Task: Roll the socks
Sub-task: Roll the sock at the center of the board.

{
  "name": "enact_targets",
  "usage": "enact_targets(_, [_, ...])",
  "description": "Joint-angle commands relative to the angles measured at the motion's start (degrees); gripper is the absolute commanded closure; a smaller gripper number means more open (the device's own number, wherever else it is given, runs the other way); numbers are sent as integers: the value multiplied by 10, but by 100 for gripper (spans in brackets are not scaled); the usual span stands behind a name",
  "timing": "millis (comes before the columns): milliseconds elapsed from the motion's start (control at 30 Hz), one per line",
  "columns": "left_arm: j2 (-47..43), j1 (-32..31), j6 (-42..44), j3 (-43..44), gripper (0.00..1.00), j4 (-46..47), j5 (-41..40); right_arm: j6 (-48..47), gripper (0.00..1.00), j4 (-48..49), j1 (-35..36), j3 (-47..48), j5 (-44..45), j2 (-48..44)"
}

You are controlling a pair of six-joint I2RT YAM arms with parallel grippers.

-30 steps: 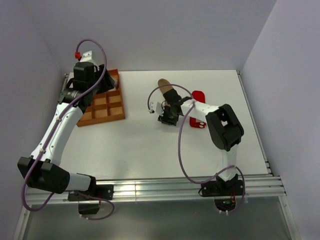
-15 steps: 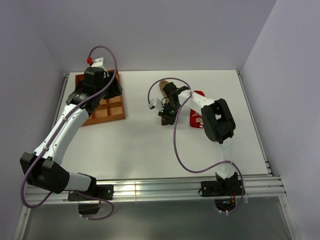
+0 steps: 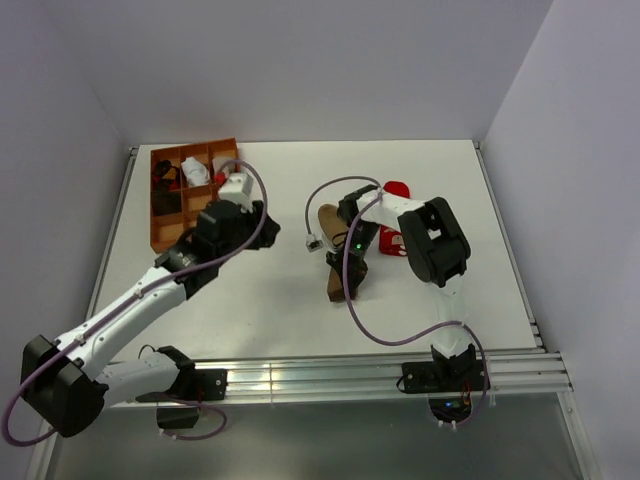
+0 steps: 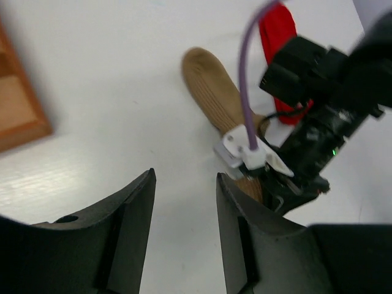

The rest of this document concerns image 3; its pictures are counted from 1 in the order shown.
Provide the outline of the tan ribbed sock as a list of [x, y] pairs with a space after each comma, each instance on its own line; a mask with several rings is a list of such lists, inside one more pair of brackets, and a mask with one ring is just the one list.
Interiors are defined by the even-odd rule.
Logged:
[[[339, 303], [345, 301], [344, 287], [342, 284], [342, 272], [334, 266], [342, 266], [340, 254], [348, 233], [348, 226], [338, 217], [338, 207], [332, 204], [323, 204], [318, 209], [318, 220], [323, 233], [323, 239], [329, 242], [327, 260], [329, 276], [327, 282], [327, 296], [330, 302]], [[350, 298], [358, 296], [359, 286], [368, 273], [368, 265], [362, 258], [349, 256], [349, 292]]]

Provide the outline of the dark brown striped sock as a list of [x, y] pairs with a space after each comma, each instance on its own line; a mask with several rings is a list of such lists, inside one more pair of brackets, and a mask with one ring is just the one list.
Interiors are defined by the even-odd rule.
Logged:
[[154, 217], [181, 213], [181, 192], [179, 190], [153, 190], [151, 192], [151, 211]]

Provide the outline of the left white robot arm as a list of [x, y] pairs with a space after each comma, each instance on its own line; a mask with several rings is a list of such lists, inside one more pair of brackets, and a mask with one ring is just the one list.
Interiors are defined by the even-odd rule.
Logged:
[[89, 427], [107, 407], [126, 398], [164, 392], [183, 399], [195, 386], [194, 364], [173, 347], [149, 361], [107, 368], [127, 343], [155, 320], [191, 299], [217, 278], [224, 263], [244, 250], [271, 247], [280, 231], [265, 200], [250, 207], [210, 202], [176, 243], [137, 283], [80, 326], [24, 347], [19, 396], [59, 435]]

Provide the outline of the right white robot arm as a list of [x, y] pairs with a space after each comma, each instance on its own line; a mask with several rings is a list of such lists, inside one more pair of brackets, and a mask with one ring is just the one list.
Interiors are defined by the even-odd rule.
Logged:
[[[432, 368], [435, 383], [446, 390], [457, 388], [468, 374], [462, 359], [473, 358], [478, 348], [459, 307], [471, 248], [449, 203], [442, 197], [411, 200], [369, 184], [343, 197], [337, 216], [348, 230], [327, 252], [326, 262], [342, 280], [347, 308], [357, 328], [368, 339], [388, 347], [429, 336], [437, 361]], [[411, 271], [435, 296], [436, 323], [401, 340], [384, 340], [369, 332], [352, 303], [351, 292], [359, 287], [367, 270], [365, 254], [381, 227], [400, 232]]]

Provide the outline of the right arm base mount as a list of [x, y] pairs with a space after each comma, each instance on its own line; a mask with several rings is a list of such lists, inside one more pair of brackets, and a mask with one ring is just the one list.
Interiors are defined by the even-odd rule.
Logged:
[[439, 425], [452, 430], [472, 418], [488, 399], [491, 388], [486, 358], [473, 344], [446, 357], [431, 348], [432, 359], [405, 362], [396, 388], [406, 395], [429, 396], [429, 410]]

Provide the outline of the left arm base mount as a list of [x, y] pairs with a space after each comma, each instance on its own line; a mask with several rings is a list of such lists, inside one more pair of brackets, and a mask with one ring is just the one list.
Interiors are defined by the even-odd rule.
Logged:
[[[195, 441], [210, 438], [221, 433], [227, 425], [228, 417], [218, 407], [210, 407], [208, 402], [225, 399], [228, 386], [228, 370], [224, 368], [199, 369], [194, 360], [172, 346], [154, 348], [143, 345], [138, 358], [149, 360], [151, 355], [142, 356], [145, 348], [152, 353], [167, 356], [177, 365], [179, 374], [176, 381], [166, 392], [152, 392], [136, 398], [139, 402], [174, 401], [178, 407], [156, 408], [156, 424], [160, 433], [176, 440]], [[206, 413], [216, 413], [221, 424], [209, 434], [186, 434], [193, 429]]]

